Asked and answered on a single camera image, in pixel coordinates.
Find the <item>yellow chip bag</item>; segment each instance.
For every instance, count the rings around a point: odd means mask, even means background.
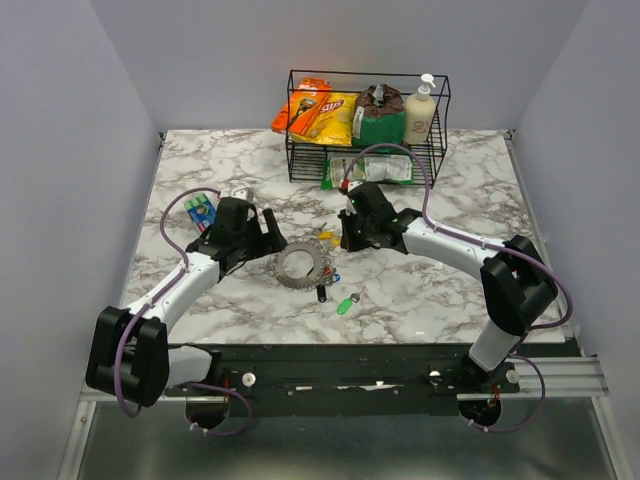
[[[297,142],[350,146],[357,98],[356,93],[331,93],[304,135],[291,137]]]

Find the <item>wall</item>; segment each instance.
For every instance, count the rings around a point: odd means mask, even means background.
[[[93,4],[164,129],[267,127],[291,68],[445,73],[451,127],[513,128],[586,0]]]
[[[520,123],[516,152],[574,325],[597,353],[640,477],[640,3],[591,0]]]
[[[56,478],[158,136],[84,0],[0,4],[0,477]]]

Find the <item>wire rack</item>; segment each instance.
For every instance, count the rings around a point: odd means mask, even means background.
[[[333,93],[360,93],[369,85],[388,83],[397,88],[403,97],[407,97],[420,86],[421,74],[410,73],[370,73],[370,72],[340,72],[332,70],[291,70],[287,86],[287,104],[291,94],[300,89],[302,77],[320,77],[331,81],[332,89],[326,90]],[[427,167],[428,179],[425,179],[419,165],[413,165],[413,180],[416,185],[424,185],[428,180],[433,186],[440,167],[447,153],[447,114],[451,88],[449,77],[446,75],[434,75],[436,89],[431,96],[436,101],[436,113],[431,123],[431,129],[427,141],[421,144],[403,144],[413,151]],[[313,143],[296,142],[285,133],[285,145],[287,151],[287,163],[289,167],[289,181],[308,180],[320,183],[324,172],[324,163],[332,155],[358,154],[364,147],[340,147],[333,145],[316,145]]]

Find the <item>lotion bottle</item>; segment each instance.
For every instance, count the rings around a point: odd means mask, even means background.
[[[404,105],[406,123],[403,140],[408,144],[423,143],[427,140],[436,113],[436,102],[430,95],[431,87],[436,88],[433,75],[425,73],[420,80],[422,85],[418,92],[409,96]]]

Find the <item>marble tabletop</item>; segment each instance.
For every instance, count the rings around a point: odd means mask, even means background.
[[[344,197],[310,182],[289,183],[284,137],[266,130],[171,131],[167,135],[124,304],[144,295],[179,258],[159,234],[165,206],[198,186],[223,194],[239,186],[255,192],[259,209],[271,207],[285,238],[339,234]],[[396,210],[420,209],[422,187],[383,186]],[[444,224],[494,238],[533,238],[502,134],[450,131],[449,152],[430,200],[430,216]],[[169,234],[186,246],[199,235],[176,206]],[[367,249],[329,253],[342,276],[327,288],[293,291],[272,276],[271,258],[248,262],[202,295],[171,331],[172,342],[210,343],[406,343],[473,342],[488,321],[481,284],[424,257]],[[364,288],[348,313],[338,304]],[[552,306],[541,321],[557,319]],[[528,341],[562,342],[558,329],[536,331]]]

